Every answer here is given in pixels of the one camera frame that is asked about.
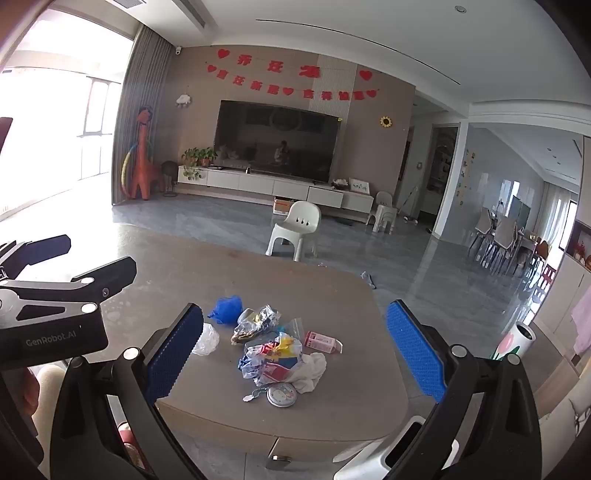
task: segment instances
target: gray curtain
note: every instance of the gray curtain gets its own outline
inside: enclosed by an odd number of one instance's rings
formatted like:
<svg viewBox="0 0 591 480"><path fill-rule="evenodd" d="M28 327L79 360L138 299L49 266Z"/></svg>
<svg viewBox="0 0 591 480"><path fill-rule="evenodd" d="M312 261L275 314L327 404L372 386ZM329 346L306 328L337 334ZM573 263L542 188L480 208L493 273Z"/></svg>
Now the gray curtain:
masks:
<svg viewBox="0 0 591 480"><path fill-rule="evenodd" d="M121 167L127 152L137 141L138 124L135 119L140 107L144 105L150 106L154 112L148 136L149 141L154 141L158 105L173 51L173 45L154 30L145 25L140 26L123 81L113 136L111 168L111 203L113 205L125 200L125 195L121 191ZM132 170L128 169L129 181L131 181L131 175Z"/></svg>

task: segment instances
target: white tv stand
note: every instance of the white tv stand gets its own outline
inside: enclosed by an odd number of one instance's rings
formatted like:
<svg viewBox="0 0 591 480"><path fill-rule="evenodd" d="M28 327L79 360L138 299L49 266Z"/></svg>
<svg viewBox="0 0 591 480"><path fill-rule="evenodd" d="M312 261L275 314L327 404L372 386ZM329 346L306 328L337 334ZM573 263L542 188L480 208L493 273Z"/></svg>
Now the white tv stand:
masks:
<svg viewBox="0 0 591 480"><path fill-rule="evenodd" d="M334 190L328 185L314 185L311 181L292 180L241 170L209 170L199 168L201 178L189 180L184 167L178 168L179 193L190 193L243 202L272 205L274 197L307 200L328 207L327 213L353 220L365 221L371 211L374 198L363 193Z"/></svg>

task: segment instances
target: tv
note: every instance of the tv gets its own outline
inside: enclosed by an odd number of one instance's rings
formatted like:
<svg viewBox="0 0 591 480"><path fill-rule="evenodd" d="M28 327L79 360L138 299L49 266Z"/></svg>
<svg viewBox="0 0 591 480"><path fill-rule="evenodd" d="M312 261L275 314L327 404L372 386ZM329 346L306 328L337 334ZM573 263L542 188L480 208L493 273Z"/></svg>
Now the tv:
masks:
<svg viewBox="0 0 591 480"><path fill-rule="evenodd" d="M323 113L222 100L215 150L255 172L327 183L339 127L339 118Z"/></svg>

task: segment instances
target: white plastic chair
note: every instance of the white plastic chair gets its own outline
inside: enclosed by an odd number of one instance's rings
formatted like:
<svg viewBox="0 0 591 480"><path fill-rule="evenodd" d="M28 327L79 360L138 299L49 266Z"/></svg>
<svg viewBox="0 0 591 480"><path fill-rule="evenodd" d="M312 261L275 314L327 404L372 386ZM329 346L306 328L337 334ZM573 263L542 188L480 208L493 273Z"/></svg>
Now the white plastic chair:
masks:
<svg viewBox="0 0 591 480"><path fill-rule="evenodd" d="M366 225L369 225L369 221L371 217L374 217L374 232L378 232L379 228L382 225L382 217L385 213L389 213L392 217L396 216L396 209L392 208L392 195L388 192L378 192L375 196L375 210L372 210L368 215L368 219L365 222Z"/></svg>
<svg viewBox="0 0 591 480"><path fill-rule="evenodd" d="M287 218L275 224L265 255L273 254L273 245L278 238L284 238L294 245L294 262L299 262L304 248L304 236L314 233L320 223L320 209L310 202L295 202Z"/></svg>

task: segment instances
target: gray dining chair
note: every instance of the gray dining chair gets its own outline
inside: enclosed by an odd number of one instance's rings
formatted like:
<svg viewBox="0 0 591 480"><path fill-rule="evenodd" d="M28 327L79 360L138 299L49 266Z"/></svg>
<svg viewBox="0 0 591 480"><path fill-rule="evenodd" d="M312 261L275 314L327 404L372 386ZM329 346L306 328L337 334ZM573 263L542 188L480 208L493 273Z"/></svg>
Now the gray dining chair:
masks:
<svg viewBox="0 0 591 480"><path fill-rule="evenodd" d="M495 229L495 237L492 243L492 248L489 248L486 252L484 258L482 259L482 264L485 263L489 254L492 254L491 260L488 266L491 268L491 271L494 271L494 263L497 260L497 255L500 257L501 266L506 260L507 253L512 253L512 249L515 246L515 242L517 240L517 223L515 220L511 218L507 218L506 216L499 217L499 221L497 223Z"/></svg>
<svg viewBox="0 0 591 480"><path fill-rule="evenodd" d="M478 245L478 248L476 249L476 252L478 253L478 251L482 247L484 239L492 230L491 212L488 208L482 207L482 210L480 211L480 218L478 219L478 223L476 224L474 230L476 230L476 234L474 237L474 241L470 245L470 248L468 248L468 256L470 255L470 250L472 250L472 247L474 246L476 241L480 239L480 245Z"/></svg>

